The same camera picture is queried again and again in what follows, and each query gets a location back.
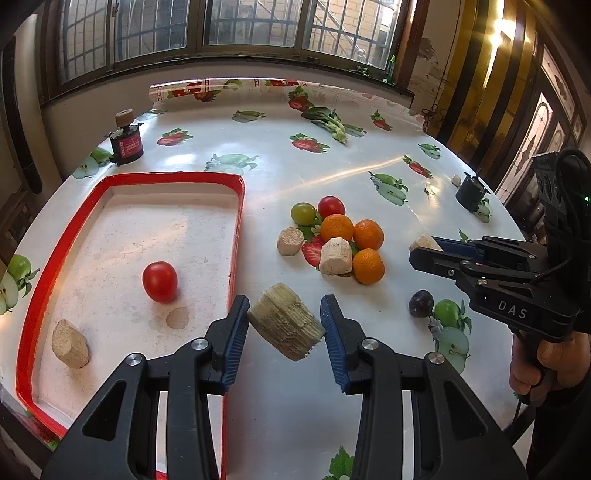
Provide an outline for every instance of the dark purple fruit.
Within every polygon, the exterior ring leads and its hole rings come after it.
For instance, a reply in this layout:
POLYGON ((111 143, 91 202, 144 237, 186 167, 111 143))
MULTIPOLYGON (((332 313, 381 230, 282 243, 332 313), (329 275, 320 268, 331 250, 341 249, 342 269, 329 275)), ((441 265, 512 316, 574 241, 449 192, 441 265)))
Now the dark purple fruit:
POLYGON ((413 317, 428 317, 433 312, 433 295, 427 290, 419 290, 408 302, 410 315, 413 317))

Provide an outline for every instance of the bottle label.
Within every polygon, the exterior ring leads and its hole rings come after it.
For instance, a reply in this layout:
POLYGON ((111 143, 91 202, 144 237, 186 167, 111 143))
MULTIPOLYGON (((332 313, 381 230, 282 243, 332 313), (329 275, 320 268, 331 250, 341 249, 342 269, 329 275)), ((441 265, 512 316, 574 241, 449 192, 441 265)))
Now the bottle label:
POLYGON ((128 136, 122 140, 119 140, 119 156, 121 158, 127 158, 131 155, 135 155, 142 150, 142 139, 139 136, 139 131, 133 135, 128 136))

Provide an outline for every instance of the black sleeve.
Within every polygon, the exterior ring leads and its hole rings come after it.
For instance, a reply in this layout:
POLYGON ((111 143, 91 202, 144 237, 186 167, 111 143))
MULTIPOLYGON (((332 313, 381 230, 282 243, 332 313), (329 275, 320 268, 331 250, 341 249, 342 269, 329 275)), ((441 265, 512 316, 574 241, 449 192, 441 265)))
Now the black sleeve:
POLYGON ((589 452, 583 447, 591 444, 590 384, 587 373, 579 385, 550 392, 537 408, 527 459, 529 478, 561 478, 567 471, 579 471, 579 462, 588 468, 589 452))

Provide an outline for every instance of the metal bolt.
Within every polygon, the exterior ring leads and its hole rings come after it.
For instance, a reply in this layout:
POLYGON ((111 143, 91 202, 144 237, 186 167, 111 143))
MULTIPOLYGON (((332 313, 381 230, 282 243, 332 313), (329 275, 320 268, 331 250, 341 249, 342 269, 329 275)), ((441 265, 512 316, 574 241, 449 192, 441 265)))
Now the metal bolt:
POLYGON ((375 350, 379 347, 379 342, 375 338, 366 338, 361 342, 361 346, 366 350, 375 350))
POLYGON ((441 365, 445 361, 445 357, 439 352, 431 352, 427 358, 434 365, 441 365))
POLYGON ((125 357, 125 363, 128 364, 130 367, 135 367, 142 362, 142 355, 141 353, 131 353, 127 357, 125 357))
POLYGON ((196 338, 191 342, 193 350, 205 350, 209 346, 209 342, 205 338, 196 338))

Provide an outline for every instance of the striped yellow panel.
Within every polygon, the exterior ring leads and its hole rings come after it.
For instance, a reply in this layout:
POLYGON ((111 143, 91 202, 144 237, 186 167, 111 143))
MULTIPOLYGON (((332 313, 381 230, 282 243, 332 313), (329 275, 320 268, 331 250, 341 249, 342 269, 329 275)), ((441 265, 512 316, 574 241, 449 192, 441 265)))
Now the striped yellow panel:
POLYGON ((493 53, 493 45, 491 42, 495 34, 495 21, 499 20, 498 14, 499 0, 491 0, 488 6, 488 16, 486 17, 485 36, 482 40, 482 48, 476 63, 476 70, 472 77, 470 89, 466 95, 466 100, 462 106, 462 111, 457 119, 456 126, 453 128, 452 136, 447 142, 447 147, 454 153, 458 154, 464 140, 468 134, 468 130, 472 126, 476 118, 476 112, 480 106, 480 100, 484 93, 484 81, 486 72, 488 71, 489 63, 491 62, 491 55, 493 53))
POLYGON ((498 155, 499 150, 505 141, 505 137, 509 132, 511 124, 513 123, 513 119, 515 118, 517 108, 519 107, 519 103, 523 97, 525 84, 530 72, 531 62, 533 61, 532 55, 534 51, 534 41, 535 16, 531 8, 527 7, 527 17, 525 20, 525 42, 523 45, 523 53, 521 54, 521 61, 519 63, 519 71, 517 73, 517 78, 515 79, 515 86, 511 92, 511 97, 509 98, 509 103, 507 104, 507 109, 505 110, 505 114, 503 115, 501 123, 499 124, 499 128, 496 131, 495 138, 492 140, 491 146, 488 148, 484 158, 482 159, 482 163, 480 164, 480 174, 482 176, 485 176, 491 169, 491 165, 495 161, 496 156, 498 155))
POLYGON ((457 81, 460 78, 468 45, 470 44, 470 37, 474 28, 474 21, 476 19, 476 4, 478 0, 465 0, 464 9, 462 11, 462 20, 460 22, 460 29, 457 34, 456 48, 453 51, 453 56, 447 69, 447 77, 443 84, 444 88, 437 102, 437 114, 429 122, 428 133, 432 137, 436 137, 441 127, 441 122, 445 116, 449 104, 452 101, 453 92, 456 90, 457 81))
POLYGON ((510 37, 508 37, 506 34, 501 33, 502 42, 496 50, 491 75, 486 84, 478 110, 476 111, 476 116, 468 129, 458 153, 458 156, 465 162, 469 162, 472 159, 474 152, 478 148, 478 144, 482 139, 482 135, 491 120, 496 103, 499 100, 499 94, 501 93, 507 68, 509 67, 509 62, 511 60, 513 37, 515 36, 515 28, 511 27, 511 25, 515 25, 517 20, 518 1, 522 0, 505 0, 503 25, 513 28, 513 34, 511 35, 511 32, 509 32, 510 37))

